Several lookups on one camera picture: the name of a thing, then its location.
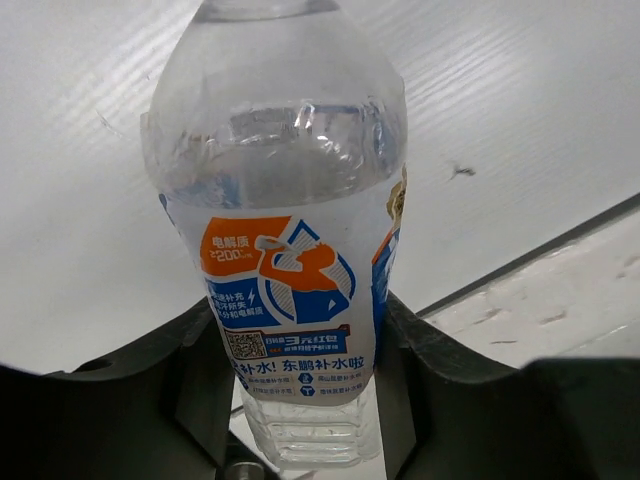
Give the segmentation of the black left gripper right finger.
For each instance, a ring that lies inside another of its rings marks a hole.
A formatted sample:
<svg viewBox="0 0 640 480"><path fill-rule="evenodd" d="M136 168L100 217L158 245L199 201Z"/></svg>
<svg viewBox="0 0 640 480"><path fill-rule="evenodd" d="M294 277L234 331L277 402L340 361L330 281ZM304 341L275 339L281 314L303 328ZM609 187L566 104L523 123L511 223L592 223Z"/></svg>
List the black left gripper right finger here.
<svg viewBox="0 0 640 480"><path fill-rule="evenodd" d="M390 297L375 372L391 479L635 479L639 363L512 368Z"/></svg>

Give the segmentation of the bottle blue orange white label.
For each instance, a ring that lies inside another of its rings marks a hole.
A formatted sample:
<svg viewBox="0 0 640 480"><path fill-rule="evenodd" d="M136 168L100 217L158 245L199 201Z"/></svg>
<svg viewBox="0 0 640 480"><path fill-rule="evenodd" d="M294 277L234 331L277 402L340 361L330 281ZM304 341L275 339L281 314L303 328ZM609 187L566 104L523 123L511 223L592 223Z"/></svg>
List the bottle blue orange white label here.
<svg viewBox="0 0 640 480"><path fill-rule="evenodd" d="M406 193L404 83L333 1L205 1L141 119L258 448L380 450L370 380Z"/></svg>

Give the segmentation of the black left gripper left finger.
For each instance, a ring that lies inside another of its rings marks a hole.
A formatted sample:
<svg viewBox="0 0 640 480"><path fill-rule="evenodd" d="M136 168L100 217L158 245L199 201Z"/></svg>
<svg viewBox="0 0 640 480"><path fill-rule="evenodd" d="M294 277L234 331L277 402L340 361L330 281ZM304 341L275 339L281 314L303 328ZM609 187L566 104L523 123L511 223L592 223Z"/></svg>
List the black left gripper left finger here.
<svg viewBox="0 0 640 480"><path fill-rule="evenodd" d="M1 368L4 479L217 479L232 372L202 300L71 373Z"/></svg>

